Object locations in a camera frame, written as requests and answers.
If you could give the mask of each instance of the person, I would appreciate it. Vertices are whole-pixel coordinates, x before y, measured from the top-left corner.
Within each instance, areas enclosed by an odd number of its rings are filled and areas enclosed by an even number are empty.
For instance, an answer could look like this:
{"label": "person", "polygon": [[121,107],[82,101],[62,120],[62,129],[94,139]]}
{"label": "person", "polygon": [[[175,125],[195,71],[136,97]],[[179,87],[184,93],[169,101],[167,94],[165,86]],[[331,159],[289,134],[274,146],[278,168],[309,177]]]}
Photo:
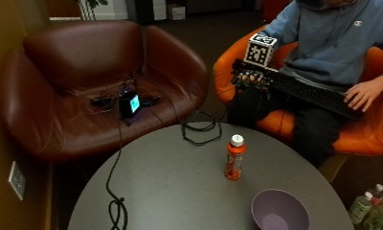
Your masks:
{"label": "person", "polygon": [[[383,91],[383,75],[366,82],[359,77],[367,50],[383,49],[383,0],[295,0],[260,34],[277,38],[274,49],[298,41],[280,72],[342,90],[349,106],[368,110]],[[250,86],[228,103],[228,122],[254,127],[281,108],[295,115],[293,147],[318,168],[335,154],[339,129],[349,122],[342,116]]]}

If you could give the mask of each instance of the black cable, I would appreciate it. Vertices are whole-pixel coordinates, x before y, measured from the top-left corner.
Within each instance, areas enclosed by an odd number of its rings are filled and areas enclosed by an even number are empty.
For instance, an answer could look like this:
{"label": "black cable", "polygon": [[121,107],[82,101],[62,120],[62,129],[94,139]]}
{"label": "black cable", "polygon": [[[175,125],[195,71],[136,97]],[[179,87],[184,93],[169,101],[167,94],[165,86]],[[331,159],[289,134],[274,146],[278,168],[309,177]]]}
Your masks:
{"label": "black cable", "polygon": [[[110,173],[110,176],[108,176],[108,180],[107,180],[107,191],[110,193],[110,195],[112,196],[112,201],[111,201],[111,204],[110,204],[110,215],[111,215],[111,220],[112,220],[112,230],[127,230],[127,227],[128,227],[128,209],[127,209],[127,206],[124,204],[124,201],[125,201],[125,198],[124,197],[118,197],[118,195],[112,192],[112,189],[111,189],[111,181],[112,181],[112,174],[114,174],[114,171],[115,171],[115,167],[116,167],[116,164],[119,162],[119,159],[120,159],[120,155],[121,155],[121,149],[123,149],[123,131],[120,129],[120,123],[118,122],[118,127],[119,127],[119,152],[118,152],[118,156],[116,156],[116,159],[115,159],[115,162],[114,162],[114,166],[112,166],[112,170],[111,170],[111,173]],[[116,205],[116,218],[114,217],[114,214],[112,214],[112,207],[114,205]],[[123,223],[123,227],[120,228],[119,227],[119,223],[120,223],[120,220],[121,220],[121,211],[124,212],[124,223]]]}
{"label": "black cable", "polygon": [[[189,125],[189,119],[191,119],[193,116],[199,115],[199,114],[204,114],[204,115],[206,115],[206,116],[212,119],[210,124],[209,124],[208,126],[205,126],[205,127],[195,127],[195,126],[191,126],[191,125]],[[213,118],[213,116],[212,116],[208,112],[205,112],[205,111],[200,111],[200,110],[193,111],[192,114],[191,114],[184,120],[180,121],[180,123],[181,123],[181,135],[183,135],[183,139],[187,140],[188,142],[191,142],[191,143],[192,143],[193,145],[196,145],[196,146],[202,146],[202,145],[205,145],[206,143],[218,140],[218,139],[221,138],[221,136],[222,136],[221,123],[216,122],[216,119]],[[218,135],[217,135],[216,137],[213,137],[212,139],[209,139],[209,140],[206,140],[206,141],[204,141],[204,142],[196,142],[195,140],[192,140],[192,139],[188,137],[188,135],[187,135],[187,129],[192,129],[192,130],[195,130],[195,131],[201,131],[201,132],[204,132],[204,131],[210,131],[210,130],[213,130],[213,129],[216,128],[216,125],[218,125]]]}

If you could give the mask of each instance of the round table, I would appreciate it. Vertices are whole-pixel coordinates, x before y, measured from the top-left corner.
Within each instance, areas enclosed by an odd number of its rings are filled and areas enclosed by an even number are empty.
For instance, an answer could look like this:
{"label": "round table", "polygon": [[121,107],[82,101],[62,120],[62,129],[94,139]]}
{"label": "round table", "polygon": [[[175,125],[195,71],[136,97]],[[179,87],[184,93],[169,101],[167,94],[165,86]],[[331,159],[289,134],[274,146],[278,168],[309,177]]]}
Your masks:
{"label": "round table", "polygon": [[[217,134],[218,125],[206,132],[187,130],[196,142]],[[224,175],[226,145],[234,134],[242,135],[248,145],[238,181]],[[82,192],[70,230],[112,229],[107,181],[116,157],[102,166]],[[181,125],[147,134],[121,149],[111,188],[125,198],[128,229],[258,229],[252,200],[266,189],[287,191],[298,198],[310,215],[310,229],[354,229],[335,190],[318,170],[283,143],[240,126],[222,124],[222,137],[202,146],[183,139]]]}

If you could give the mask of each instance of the wall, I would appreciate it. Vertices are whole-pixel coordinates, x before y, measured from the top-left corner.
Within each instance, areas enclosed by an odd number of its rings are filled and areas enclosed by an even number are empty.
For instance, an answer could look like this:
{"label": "wall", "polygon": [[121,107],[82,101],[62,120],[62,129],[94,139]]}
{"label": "wall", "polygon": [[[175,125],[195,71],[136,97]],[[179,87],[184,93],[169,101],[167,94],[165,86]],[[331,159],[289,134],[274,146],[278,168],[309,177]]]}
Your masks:
{"label": "wall", "polygon": [[[0,62],[26,35],[48,25],[43,0],[0,0]],[[25,200],[9,183],[14,160],[27,178]],[[14,146],[0,128],[0,230],[43,230],[48,225],[48,165]]]}
{"label": "wall", "polygon": [[128,19],[127,2],[124,0],[110,0],[108,5],[99,5],[94,9],[98,20]]}

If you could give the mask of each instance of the brown leather chair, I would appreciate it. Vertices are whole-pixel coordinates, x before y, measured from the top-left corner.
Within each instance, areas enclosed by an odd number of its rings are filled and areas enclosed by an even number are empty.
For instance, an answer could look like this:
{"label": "brown leather chair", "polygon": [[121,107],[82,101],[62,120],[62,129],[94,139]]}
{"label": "brown leather chair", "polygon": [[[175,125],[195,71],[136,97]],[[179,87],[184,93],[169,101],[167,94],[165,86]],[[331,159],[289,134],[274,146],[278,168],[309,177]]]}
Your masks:
{"label": "brown leather chair", "polygon": [[[195,51],[155,26],[86,21],[30,35],[25,52],[11,51],[0,74],[5,129],[35,157],[62,162],[119,150],[200,108],[208,69]],[[161,96],[132,124],[90,99],[116,95],[136,76],[139,93]]]}
{"label": "brown leather chair", "polygon": [[[232,85],[233,62],[244,58],[249,38],[262,30],[252,32],[240,39],[214,63],[214,84],[221,101],[230,101],[236,95]],[[276,68],[283,65],[283,59],[297,44],[281,47],[274,53],[273,64]],[[383,51],[374,47],[367,52],[366,70],[362,81],[368,81],[383,74]],[[277,110],[270,116],[257,122],[258,130],[290,144],[293,140],[294,115],[289,111]],[[363,120],[346,124],[334,144],[338,154],[321,167],[322,174],[333,182],[335,175],[351,154],[376,156],[383,154],[383,94],[375,100]]]}

